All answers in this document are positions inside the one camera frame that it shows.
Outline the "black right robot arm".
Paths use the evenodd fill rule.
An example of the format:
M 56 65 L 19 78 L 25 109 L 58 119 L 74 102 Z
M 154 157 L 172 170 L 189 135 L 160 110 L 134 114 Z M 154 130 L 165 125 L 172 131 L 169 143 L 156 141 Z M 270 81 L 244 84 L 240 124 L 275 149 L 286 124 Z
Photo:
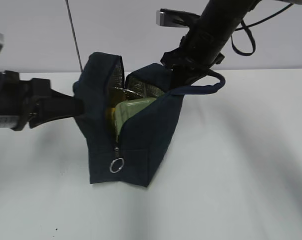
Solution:
M 172 89 L 192 85 L 197 80 L 212 75 L 212 66 L 220 64 L 224 55 L 222 48 L 233 39 L 235 31 L 244 30 L 252 45 L 251 52 L 240 51 L 238 55 L 249 57 L 256 51 L 256 42 L 244 22 L 245 15 L 259 4 L 259 0 L 209 0 L 201 15 L 191 12 L 162 8 L 157 11 L 156 23 L 161 27 L 188 28 L 179 46 L 165 52 L 162 65 L 171 70 Z

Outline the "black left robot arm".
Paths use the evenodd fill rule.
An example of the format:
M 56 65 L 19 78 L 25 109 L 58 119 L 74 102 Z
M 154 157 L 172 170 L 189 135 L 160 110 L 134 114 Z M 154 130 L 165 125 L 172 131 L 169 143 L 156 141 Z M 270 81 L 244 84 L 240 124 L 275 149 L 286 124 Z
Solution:
M 53 90 L 48 79 L 24 81 L 18 72 L 0 72 L 0 128 L 18 132 L 83 113 L 82 100 Z

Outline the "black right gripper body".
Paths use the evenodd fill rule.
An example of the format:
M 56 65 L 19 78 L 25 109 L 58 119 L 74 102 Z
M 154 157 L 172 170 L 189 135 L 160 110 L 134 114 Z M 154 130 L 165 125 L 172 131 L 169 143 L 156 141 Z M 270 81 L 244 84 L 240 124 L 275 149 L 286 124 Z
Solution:
M 161 63 L 168 69 L 174 67 L 209 69 L 224 59 L 221 54 L 224 45 L 224 38 L 209 34 L 185 35 L 178 48 L 163 54 Z

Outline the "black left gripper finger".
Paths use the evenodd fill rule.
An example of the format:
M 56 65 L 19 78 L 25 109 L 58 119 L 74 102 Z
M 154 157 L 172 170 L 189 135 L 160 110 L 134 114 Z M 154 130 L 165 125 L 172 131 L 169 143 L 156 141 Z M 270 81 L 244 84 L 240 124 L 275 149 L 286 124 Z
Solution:
M 40 120 L 59 120 L 84 113 L 84 103 L 75 97 L 51 90 L 50 96 L 39 100 Z

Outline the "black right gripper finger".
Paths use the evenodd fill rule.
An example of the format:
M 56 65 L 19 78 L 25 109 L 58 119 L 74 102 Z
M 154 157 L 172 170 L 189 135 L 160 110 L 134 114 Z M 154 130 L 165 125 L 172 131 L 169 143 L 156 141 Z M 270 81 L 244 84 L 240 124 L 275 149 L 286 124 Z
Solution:
M 169 89 L 191 85 L 199 79 L 205 77 L 209 69 L 193 68 L 193 67 L 169 67 L 171 72 L 171 80 Z

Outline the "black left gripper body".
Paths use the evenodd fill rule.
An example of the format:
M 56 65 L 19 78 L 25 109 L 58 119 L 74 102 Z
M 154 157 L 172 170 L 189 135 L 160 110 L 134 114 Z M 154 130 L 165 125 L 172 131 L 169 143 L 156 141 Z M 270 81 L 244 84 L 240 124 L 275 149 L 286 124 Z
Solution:
M 37 115 L 36 104 L 40 99 L 48 98 L 51 96 L 51 83 L 49 79 L 32 78 L 26 81 L 27 90 L 22 98 L 22 112 L 18 119 L 15 131 L 21 131 L 27 122 Z

